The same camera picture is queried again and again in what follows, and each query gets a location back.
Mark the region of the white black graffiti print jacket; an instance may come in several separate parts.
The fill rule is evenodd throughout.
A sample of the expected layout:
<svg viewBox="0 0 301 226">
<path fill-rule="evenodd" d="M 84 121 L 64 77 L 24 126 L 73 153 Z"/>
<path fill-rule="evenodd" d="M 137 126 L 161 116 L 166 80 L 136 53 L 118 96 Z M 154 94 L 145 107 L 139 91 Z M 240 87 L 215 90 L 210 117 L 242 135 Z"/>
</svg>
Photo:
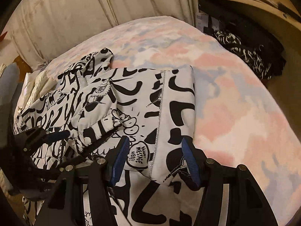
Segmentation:
<svg viewBox="0 0 301 226">
<path fill-rule="evenodd" d="M 178 69 L 111 68 L 104 48 L 59 75 L 59 86 L 22 110 L 15 132 L 42 127 L 70 136 L 44 144 L 32 157 L 58 164 L 79 156 L 110 130 L 117 131 L 87 159 L 89 166 L 127 136 L 130 149 L 119 182 L 109 188 L 119 225 L 192 225 L 201 191 L 192 184 L 182 139 L 195 130 L 194 72 Z"/>
</svg>

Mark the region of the black white clothes pile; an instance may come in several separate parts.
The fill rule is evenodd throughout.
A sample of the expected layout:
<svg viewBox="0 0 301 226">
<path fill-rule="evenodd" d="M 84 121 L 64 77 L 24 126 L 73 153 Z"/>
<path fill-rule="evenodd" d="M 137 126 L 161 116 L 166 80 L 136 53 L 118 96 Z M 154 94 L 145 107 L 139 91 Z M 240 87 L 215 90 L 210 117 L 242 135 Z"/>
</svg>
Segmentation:
<svg viewBox="0 0 301 226">
<path fill-rule="evenodd" d="M 269 80 L 273 76 L 282 75 L 286 64 L 282 56 L 284 47 L 268 31 L 229 26 L 220 30 L 205 27 L 204 32 L 244 61 L 259 80 Z"/>
</svg>

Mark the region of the upper blue bolster pillow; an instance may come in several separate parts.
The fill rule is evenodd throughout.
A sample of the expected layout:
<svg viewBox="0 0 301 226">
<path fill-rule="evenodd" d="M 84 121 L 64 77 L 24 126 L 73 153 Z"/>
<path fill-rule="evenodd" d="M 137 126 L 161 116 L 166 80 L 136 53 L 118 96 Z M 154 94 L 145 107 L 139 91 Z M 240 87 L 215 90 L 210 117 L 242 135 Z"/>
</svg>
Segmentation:
<svg viewBox="0 0 301 226">
<path fill-rule="evenodd" d="M 16 108 L 22 89 L 19 75 L 17 64 L 12 63 L 6 67 L 1 76 L 1 105 L 11 103 L 13 110 Z"/>
</svg>

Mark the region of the pastel patchwork bed cover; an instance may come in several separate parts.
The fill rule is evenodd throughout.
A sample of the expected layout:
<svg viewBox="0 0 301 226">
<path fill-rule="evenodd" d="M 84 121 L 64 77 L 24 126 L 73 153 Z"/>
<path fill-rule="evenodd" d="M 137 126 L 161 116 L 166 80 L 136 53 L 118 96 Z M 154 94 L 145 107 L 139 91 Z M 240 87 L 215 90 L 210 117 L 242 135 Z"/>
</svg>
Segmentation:
<svg viewBox="0 0 301 226">
<path fill-rule="evenodd" d="M 169 16 L 127 22 L 53 59 L 55 78 L 90 52 L 109 48 L 113 67 L 193 67 L 194 143 L 223 165 L 245 164 L 265 193 L 279 225 L 300 208 L 300 141 L 266 87 L 236 55 L 210 36 Z"/>
</svg>

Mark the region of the beige patterned curtain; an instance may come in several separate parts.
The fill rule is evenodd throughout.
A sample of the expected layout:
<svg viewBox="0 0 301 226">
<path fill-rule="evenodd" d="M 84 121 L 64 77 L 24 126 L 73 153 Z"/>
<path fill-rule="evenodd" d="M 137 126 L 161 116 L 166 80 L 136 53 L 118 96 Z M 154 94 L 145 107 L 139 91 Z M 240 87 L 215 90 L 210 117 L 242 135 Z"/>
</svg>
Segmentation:
<svg viewBox="0 0 301 226">
<path fill-rule="evenodd" d="M 4 31 L 1 63 L 32 69 L 103 31 L 135 19 L 172 16 L 194 24 L 197 0 L 21 0 Z"/>
</svg>

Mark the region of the curved wooden shelf unit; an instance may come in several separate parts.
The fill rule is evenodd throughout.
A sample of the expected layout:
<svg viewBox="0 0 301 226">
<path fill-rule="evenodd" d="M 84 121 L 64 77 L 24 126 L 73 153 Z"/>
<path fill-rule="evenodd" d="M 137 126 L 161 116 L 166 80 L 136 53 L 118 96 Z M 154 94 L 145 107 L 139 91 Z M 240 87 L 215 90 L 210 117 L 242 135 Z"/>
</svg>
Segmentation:
<svg viewBox="0 0 301 226">
<path fill-rule="evenodd" d="M 291 0 L 212 0 L 256 21 L 283 45 L 286 57 L 300 57 L 300 12 Z"/>
</svg>

